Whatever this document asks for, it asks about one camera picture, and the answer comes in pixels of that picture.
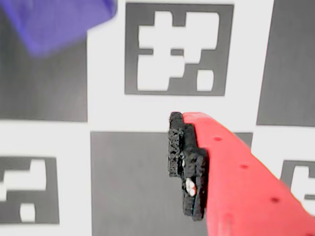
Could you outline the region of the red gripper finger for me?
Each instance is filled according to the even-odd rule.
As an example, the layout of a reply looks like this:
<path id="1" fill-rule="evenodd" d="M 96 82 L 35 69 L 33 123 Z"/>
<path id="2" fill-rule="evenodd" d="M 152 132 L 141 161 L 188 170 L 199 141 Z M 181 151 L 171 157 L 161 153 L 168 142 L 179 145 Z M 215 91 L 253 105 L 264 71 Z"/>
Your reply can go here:
<path id="1" fill-rule="evenodd" d="M 183 213 L 210 236 L 312 236 L 315 218 L 228 128 L 201 112 L 172 112 L 168 174 Z"/>

